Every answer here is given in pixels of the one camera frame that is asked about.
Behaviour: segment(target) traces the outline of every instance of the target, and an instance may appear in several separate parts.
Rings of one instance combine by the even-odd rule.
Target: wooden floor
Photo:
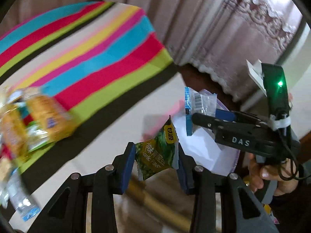
[[[216,93],[217,98],[229,109],[229,110],[240,110],[240,103],[234,103],[232,96],[227,95],[222,91],[221,86],[212,81],[209,74],[200,73],[194,66],[187,64],[178,67],[179,72],[183,76],[183,80],[187,87],[200,91],[206,89],[211,93]]]

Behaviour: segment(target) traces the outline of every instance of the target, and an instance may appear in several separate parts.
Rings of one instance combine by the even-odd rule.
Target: green snack packet
[[[178,137],[171,117],[155,138],[135,146],[139,180],[146,180],[167,168],[178,169]]]

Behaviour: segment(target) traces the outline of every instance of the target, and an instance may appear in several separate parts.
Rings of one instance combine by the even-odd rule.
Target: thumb
[[[260,169],[260,176],[264,180],[282,181],[279,176],[277,166],[264,166]]]

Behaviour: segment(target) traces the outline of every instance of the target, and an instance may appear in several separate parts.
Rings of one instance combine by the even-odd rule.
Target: human hand
[[[256,163],[255,155],[249,154],[250,162],[248,164],[249,170],[249,188],[256,192],[258,189],[263,188],[263,179],[264,180],[277,180],[278,185],[277,189],[274,192],[274,196],[280,196],[283,194],[288,194],[293,192],[298,186],[298,181],[295,179],[284,181],[280,178],[277,166],[260,166]],[[282,174],[284,177],[290,177],[290,160],[287,160],[285,164],[282,165]]]

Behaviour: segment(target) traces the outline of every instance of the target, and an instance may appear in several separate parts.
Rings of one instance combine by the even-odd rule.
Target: black sleeve
[[[311,184],[300,181],[292,193],[274,196],[270,207],[280,233],[311,232]]]

